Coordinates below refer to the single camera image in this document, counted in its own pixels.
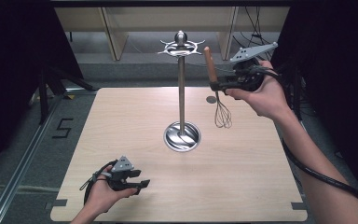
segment gray carpet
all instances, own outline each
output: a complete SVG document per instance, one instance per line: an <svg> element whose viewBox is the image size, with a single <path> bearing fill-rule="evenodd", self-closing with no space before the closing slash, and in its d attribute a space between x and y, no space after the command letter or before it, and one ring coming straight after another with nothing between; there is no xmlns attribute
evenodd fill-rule
<svg viewBox="0 0 358 224"><path fill-rule="evenodd" d="M86 54L77 54L76 57L86 60L90 53L86 52ZM108 57L108 55L99 55L98 57ZM158 61L158 59L147 58L149 62L150 60ZM85 80L95 87L177 86L177 64L175 61L170 61L169 58L165 59L168 60L168 63L167 61L165 63L126 63L124 60L122 63L81 63L80 67ZM190 59L186 61L192 63L186 65L186 85L207 86L208 78L204 65ZM217 67L221 68L218 70L219 75L224 75L227 73L225 70L231 69L231 65L225 62L217 63ZM60 101L46 134L43 136L43 141L38 147L2 223L53 223L49 217L51 204L56 199L94 97L95 95L92 94L77 94L72 100L62 99ZM336 155L337 149L334 143L310 105L302 104L302 112L304 125L312 139L349 182L358 188L356 179L345 161ZM24 115L11 144L0 155L0 193L32 140L38 127L39 118L39 104L35 101L30 106L28 113ZM71 131L66 138L54 138L54 136L65 135L65 131L57 130L62 119L72 119L62 123L62 127L71 128ZM305 223L314 223L311 213Z"/></svg>

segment wooden table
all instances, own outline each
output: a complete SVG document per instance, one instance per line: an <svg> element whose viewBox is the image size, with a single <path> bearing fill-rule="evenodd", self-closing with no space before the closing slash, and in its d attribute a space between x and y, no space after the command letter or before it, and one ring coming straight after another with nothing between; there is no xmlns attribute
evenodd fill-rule
<svg viewBox="0 0 358 224"><path fill-rule="evenodd" d="M96 170L122 155L150 179L138 196L123 199L98 221L242 222L302 221L307 211L284 156L275 126L244 101L221 94L233 125L214 124L216 104L209 88L186 88L186 121L201 133L200 144L175 152L163 140L179 120L177 88L99 90L62 182L54 221L69 221L83 206L79 187Z"/></svg>

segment wire whisk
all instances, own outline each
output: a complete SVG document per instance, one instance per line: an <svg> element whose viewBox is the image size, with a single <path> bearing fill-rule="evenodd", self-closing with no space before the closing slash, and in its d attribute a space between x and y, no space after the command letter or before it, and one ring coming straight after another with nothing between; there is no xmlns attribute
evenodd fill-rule
<svg viewBox="0 0 358 224"><path fill-rule="evenodd" d="M231 112L227 109L225 105L220 101L218 91L216 94L216 112L214 113L214 124L218 128L230 128L232 125L231 122Z"/></svg>

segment floor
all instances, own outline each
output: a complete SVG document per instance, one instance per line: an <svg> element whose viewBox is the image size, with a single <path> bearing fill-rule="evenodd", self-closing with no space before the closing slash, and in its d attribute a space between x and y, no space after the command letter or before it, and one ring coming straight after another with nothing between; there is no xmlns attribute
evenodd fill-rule
<svg viewBox="0 0 358 224"><path fill-rule="evenodd" d="M175 86L177 85L177 61L166 54L157 54L164 50L165 42L173 41L173 33L130 33L126 48L120 61L114 62L110 55L104 33L73 33L71 46L82 69L85 80L97 87L145 87L145 86ZM245 37L251 38L250 33L237 33L236 39L244 46L248 45ZM264 36L267 41L277 41L278 33ZM220 57L217 38L214 33L188 33L188 39L193 42L205 40L204 46L209 46L219 73L230 72L231 65ZM233 41L231 54L237 52L240 45ZM202 55L186 57L188 86L207 86L208 79L203 72L205 62ZM77 88L72 83L66 83L67 88ZM11 144L0 155L0 198L7 184L14 183L11 179L19 164L26 164L21 175L17 178L18 187L12 198L7 200L7 210L1 223L54 223L49 218L66 168L72 159L77 140L81 134L87 115L90 111L95 93L80 91L62 99L50 94L49 104L52 115L46 126L39 126L40 108L37 96L26 115L23 117L18 131L12 138ZM321 148L329 160L345 175L351 185L358 188L358 183L345 161L337 154L334 143L311 106L305 101L302 105L303 124L315 143ZM298 185L304 200L302 188ZM314 223L312 213L304 223Z"/></svg>

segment left hand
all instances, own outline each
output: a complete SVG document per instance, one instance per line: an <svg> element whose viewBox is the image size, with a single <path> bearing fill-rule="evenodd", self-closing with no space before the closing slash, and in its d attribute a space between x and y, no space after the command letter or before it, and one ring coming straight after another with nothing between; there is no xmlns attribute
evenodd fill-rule
<svg viewBox="0 0 358 224"><path fill-rule="evenodd" d="M107 172L112 166L106 167L103 171ZM120 191L112 190L107 182L105 175L99 175L89 192L89 197L82 210L77 214L71 223L91 223L98 215L109 211L109 209L120 199L128 198L138 191L138 189L123 189Z"/></svg>

